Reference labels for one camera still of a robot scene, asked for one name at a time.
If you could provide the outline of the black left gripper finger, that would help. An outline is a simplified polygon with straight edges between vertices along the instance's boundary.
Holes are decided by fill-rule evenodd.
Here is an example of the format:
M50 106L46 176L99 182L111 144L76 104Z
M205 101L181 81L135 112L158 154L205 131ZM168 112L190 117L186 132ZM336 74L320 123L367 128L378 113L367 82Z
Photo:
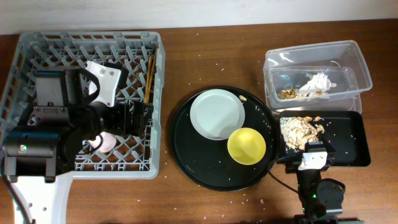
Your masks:
M151 104L144 103L142 101L134 101L133 115L151 117L154 111L154 107Z
M150 118L148 116L133 117L133 135L140 136L145 133Z

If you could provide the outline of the yellow bowl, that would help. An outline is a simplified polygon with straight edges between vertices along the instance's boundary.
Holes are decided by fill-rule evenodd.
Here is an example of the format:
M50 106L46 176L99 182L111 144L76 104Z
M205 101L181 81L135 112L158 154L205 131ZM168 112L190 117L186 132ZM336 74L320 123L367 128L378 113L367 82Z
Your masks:
M252 128L235 130L227 143L228 153L239 164L257 164L266 154L266 142L260 132Z

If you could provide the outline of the gold foil wrapper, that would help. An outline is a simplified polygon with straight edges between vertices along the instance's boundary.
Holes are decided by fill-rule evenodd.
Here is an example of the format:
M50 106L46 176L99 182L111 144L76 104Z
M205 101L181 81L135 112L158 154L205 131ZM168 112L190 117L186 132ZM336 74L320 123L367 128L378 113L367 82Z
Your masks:
M280 91L277 96L281 100L289 100L289 99L297 99L297 98L308 98L313 96L322 96L325 95L322 91L308 92L308 93L300 93L298 89L286 89Z

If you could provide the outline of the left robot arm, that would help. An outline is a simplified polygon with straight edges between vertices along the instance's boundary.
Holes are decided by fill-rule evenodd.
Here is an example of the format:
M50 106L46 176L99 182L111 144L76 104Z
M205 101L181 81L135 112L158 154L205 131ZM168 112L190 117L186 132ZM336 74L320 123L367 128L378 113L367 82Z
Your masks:
M36 102L5 138L1 168L7 184L20 175L39 176L46 184L73 169L83 141L98 141L91 153L110 149L104 133L140 136L153 107L99 100L101 77L89 70L41 70L36 73Z

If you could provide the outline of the white tissue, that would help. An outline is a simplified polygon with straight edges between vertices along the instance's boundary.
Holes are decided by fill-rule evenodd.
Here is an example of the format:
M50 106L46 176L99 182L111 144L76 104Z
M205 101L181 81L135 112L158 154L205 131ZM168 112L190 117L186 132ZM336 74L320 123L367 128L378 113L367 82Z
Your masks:
M302 97L323 95L336 86L337 84L332 83L326 74L320 72L313 75L310 80L298 90L298 94Z

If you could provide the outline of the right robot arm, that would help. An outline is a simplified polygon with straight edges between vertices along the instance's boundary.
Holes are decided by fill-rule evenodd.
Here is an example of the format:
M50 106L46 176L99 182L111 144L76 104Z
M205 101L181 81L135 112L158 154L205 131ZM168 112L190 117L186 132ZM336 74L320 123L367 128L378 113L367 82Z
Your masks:
M324 179L321 172L333 163L335 151L324 142L310 142L302 152L285 163L285 172L297 177L297 193L303 213L294 216L298 224L338 224L343 213L345 184L335 179Z

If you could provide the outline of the grey round plate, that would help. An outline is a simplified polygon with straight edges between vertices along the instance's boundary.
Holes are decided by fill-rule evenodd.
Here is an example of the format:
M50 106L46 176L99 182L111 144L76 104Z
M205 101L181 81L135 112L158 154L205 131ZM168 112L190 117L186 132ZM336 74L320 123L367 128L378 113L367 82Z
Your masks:
M222 89L200 93L190 108L190 121L195 130L215 141L228 139L235 130L242 128L245 116L241 100Z

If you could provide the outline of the nut shell food scraps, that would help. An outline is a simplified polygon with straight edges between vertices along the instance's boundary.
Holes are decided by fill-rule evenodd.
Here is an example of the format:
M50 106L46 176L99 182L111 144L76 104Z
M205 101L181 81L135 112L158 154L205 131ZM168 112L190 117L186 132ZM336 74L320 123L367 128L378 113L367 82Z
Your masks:
M321 117L295 116L282 117L280 130L287 148L304 150L306 143L320 140L325 128L319 123Z

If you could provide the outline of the pink cup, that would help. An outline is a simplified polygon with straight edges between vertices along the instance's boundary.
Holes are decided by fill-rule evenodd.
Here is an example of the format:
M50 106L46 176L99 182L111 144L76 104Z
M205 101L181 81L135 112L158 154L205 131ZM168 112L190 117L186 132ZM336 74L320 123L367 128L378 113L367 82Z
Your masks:
M113 134L102 132L97 135L94 140L88 141L91 149L89 153L93 153L96 151L105 153L111 151L116 145L116 137Z

